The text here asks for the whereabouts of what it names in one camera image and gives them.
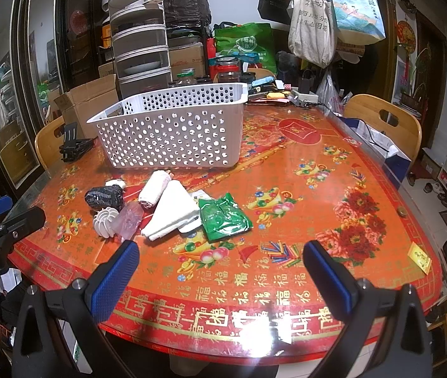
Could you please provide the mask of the right wooden chair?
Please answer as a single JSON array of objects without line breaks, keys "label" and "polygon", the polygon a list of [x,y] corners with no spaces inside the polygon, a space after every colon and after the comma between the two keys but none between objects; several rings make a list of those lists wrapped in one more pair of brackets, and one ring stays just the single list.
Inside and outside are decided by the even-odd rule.
[{"label": "right wooden chair", "polygon": [[422,139],[419,120],[402,107],[377,96],[357,94],[345,106],[343,116],[361,119],[389,137],[412,162],[415,161]]}]

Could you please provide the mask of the blue illustrated tote bag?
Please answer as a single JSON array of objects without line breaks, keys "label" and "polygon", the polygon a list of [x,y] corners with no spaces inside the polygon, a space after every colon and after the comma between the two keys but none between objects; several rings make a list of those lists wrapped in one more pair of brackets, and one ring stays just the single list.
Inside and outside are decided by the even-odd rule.
[{"label": "blue illustrated tote bag", "polygon": [[332,0],[339,39],[352,45],[370,45],[386,38],[377,0]]}]

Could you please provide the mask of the grey stacked drawer unit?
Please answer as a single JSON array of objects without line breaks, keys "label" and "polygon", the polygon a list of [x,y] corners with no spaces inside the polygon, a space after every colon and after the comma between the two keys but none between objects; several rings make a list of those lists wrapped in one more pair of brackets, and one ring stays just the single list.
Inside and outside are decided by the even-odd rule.
[{"label": "grey stacked drawer unit", "polygon": [[123,98],[172,82],[163,0],[103,0]]}]

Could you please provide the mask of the black phone stand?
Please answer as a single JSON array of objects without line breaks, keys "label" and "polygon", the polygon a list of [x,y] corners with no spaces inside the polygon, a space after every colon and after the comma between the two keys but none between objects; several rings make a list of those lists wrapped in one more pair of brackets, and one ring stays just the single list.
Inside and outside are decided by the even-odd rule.
[{"label": "black phone stand", "polygon": [[59,147],[63,162],[74,162],[83,157],[94,145],[93,138],[77,138],[78,124],[72,122],[65,125],[64,141]]}]

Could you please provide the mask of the white perforated plastic basket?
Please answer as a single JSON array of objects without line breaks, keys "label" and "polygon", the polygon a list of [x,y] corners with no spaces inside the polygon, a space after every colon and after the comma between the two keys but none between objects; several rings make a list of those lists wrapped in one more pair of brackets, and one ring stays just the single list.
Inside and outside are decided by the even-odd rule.
[{"label": "white perforated plastic basket", "polygon": [[230,168],[247,100],[243,83],[179,85],[130,96],[87,123],[118,169]]}]

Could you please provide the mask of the green shopping bag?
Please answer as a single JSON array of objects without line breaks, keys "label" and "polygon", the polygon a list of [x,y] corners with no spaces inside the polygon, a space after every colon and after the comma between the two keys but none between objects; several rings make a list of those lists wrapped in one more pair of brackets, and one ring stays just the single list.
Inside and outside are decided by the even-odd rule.
[{"label": "green shopping bag", "polygon": [[274,36],[268,23],[237,25],[223,21],[214,25],[214,38],[218,56],[239,56],[242,61],[277,73]]}]

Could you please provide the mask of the clear pink plastic bag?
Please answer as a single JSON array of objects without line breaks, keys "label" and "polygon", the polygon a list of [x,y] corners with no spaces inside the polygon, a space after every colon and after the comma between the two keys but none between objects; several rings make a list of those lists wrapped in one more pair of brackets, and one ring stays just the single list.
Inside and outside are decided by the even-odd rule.
[{"label": "clear pink plastic bag", "polygon": [[120,213],[111,222],[111,228],[122,241],[132,240],[138,229],[144,210],[138,201],[130,201],[124,205]]}]

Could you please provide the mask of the wooden chair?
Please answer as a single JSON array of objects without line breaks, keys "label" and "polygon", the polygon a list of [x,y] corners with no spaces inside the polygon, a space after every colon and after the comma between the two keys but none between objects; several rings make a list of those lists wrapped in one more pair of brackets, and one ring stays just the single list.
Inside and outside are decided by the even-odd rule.
[{"label": "wooden chair", "polygon": [[60,116],[44,126],[35,137],[35,152],[46,171],[61,160],[59,148],[64,142],[64,132],[65,120]]},{"label": "wooden chair", "polygon": [[377,96],[357,94],[345,106],[343,116],[361,119],[389,137],[412,162],[415,161],[422,139],[419,120],[402,107]]}]

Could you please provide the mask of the white towel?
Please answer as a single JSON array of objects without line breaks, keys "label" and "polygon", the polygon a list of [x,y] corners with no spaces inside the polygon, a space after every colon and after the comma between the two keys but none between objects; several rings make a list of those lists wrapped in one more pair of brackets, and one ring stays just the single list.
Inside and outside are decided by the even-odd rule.
[{"label": "white towel", "polygon": [[149,209],[156,206],[171,180],[170,171],[156,170],[153,172],[138,196],[142,207]]}]

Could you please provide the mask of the left wooden chair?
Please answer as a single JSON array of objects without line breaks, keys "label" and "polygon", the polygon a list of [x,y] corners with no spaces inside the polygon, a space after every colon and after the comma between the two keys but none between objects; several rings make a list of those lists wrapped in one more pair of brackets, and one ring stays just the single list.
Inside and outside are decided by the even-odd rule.
[{"label": "left wooden chair", "polygon": [[64,132],[65,120],[60,116],[44,126],[35,137],[35,152],[46,171],[61,160],[59,148],[64,142]]}]

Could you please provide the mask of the white cloth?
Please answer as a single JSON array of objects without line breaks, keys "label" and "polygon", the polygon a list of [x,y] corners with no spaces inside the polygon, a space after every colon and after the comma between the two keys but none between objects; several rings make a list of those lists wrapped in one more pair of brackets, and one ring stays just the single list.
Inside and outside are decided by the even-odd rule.
[{"label": "white cloth", "polygon": [[192,196],[179,181],[171,180],[163,191],[151,220],[141,230],[141,234],[153,242],[189,223],[197,216],[198,205]]}]

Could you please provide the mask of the green lid glass jar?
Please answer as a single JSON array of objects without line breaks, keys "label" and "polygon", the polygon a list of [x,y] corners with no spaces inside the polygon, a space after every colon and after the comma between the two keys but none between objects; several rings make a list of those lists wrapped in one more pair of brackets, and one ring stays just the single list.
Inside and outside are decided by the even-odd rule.
[{"label": "green lid glass jar", "polygon": [[197,79],[194,75],[194,69],[193,68],[185,68],[181,70],[178,75],[176,76],[175,83],[177,85],[195,85],[198,84]]}]

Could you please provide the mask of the beige canvas tote bag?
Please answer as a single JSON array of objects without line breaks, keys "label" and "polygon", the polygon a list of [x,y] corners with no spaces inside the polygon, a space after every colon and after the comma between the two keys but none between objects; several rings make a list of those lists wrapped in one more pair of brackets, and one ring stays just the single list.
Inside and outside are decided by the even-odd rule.
[{"label": "beige canvas tote bag", "polygon": [[288,48],[296,57],[326,68],[335,56],[332,0],[292,0]]}]

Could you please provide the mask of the red floral tablecloth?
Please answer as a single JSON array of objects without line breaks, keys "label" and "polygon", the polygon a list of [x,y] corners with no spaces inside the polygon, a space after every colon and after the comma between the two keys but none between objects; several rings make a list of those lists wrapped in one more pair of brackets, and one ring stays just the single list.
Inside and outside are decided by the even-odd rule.
[{"label": "red floral tablecloth", "polygon": [[11,262],[60,289],[109,259],[122,236],[110,207],[90,205],[112,180],[136,215],[140,262],[105,332],[210,360],[273,364],[325,352],[341,332],[303,264],[309,240],[378,288],[438,299],[441,266],[393,176],[334,117],[265,106],[99,114],[100,143],[53,174],[33,202],[40,230]]}]

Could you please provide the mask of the yellow paper card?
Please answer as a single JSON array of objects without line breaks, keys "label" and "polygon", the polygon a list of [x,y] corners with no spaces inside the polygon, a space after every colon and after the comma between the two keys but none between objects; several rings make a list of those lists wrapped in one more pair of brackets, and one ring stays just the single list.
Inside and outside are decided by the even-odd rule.
[{"label": "yellow paper card", "polygon": [[408,257],[413,261],[415,265],[417,265],[421,271],[428,275],[431,266],[432,266],[432,260],[431,258],[426,254],[426,252],[415,242],[412,242],[410,245],[410,248],[408,250]]}]

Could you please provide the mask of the white ridged round object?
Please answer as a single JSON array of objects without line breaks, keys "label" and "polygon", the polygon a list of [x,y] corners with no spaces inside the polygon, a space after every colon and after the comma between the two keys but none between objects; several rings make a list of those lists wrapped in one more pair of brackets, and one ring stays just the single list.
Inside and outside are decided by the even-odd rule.
[{"label": "white ridged round object", "polygon": [[117,218],[119,212],[113,207],[106,207],[94,216],[93,228],[98,236],[108,239],[115,236],[112,229],[112,222]]}]

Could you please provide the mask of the small white packet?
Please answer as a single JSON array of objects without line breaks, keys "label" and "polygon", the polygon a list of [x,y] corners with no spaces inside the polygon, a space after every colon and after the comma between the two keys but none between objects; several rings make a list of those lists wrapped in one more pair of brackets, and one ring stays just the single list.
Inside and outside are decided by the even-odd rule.
[{"label": "small white packet", "polygon": [[114,179],[106,181],[105,186],[106,187],[118,186],[121,189],[125,189],[126,183],[123,180],[121,180],[120,178],[114,178]]}]

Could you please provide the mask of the black wrapped bundle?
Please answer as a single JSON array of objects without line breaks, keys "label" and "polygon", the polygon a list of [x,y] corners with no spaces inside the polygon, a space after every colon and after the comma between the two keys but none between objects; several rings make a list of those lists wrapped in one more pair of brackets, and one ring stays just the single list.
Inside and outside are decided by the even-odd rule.
[{"label": "black wrapped bundle", "polygon": [[212,23],[208,0],[163,0],[167,27],[207,27]]}]

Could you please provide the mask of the brown cardboard box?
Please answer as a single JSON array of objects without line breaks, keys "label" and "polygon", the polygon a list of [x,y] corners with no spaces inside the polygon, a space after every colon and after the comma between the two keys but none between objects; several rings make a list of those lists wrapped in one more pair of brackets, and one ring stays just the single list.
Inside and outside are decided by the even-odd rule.
[{"label": "brown cardboard box", "polygon": [[81,84],[54,99],[65,124],[77,123],[77,138],[95,138],[97,131],[87,121],[118,102],[115,74]]}]

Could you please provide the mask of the black packaged soft item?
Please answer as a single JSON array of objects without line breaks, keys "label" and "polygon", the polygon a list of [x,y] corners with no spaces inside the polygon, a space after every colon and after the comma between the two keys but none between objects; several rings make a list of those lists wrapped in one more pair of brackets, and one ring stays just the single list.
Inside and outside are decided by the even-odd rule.
[{"label": "black packaged soft item", "polygon": [[94,187],[84,195],[84,200],[96,212],[107,207],[112,207],[120,212],[124,206],[123,189],[116,184]]}]

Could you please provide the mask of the red lid pickle jar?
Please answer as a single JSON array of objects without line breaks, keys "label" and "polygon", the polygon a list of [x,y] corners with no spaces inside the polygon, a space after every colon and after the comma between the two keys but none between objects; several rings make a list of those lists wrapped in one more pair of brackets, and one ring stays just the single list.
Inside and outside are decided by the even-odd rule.
[{"label": "red lid pickle jar", "polygon": [[240,60],[232,56],[221,56],[216,59],[216,81],[218,83],[234,83],[240,81]]}]

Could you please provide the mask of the green plastic packet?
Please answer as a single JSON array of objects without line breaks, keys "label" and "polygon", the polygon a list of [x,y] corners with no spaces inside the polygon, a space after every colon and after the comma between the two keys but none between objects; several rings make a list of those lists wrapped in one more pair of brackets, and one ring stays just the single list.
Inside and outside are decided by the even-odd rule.
[{"label": "green plastic packet", "polygon": [[214,243],[250,230],[252,220],[230,193],[218,199],[198,201],[199,216],[208,242]]}]

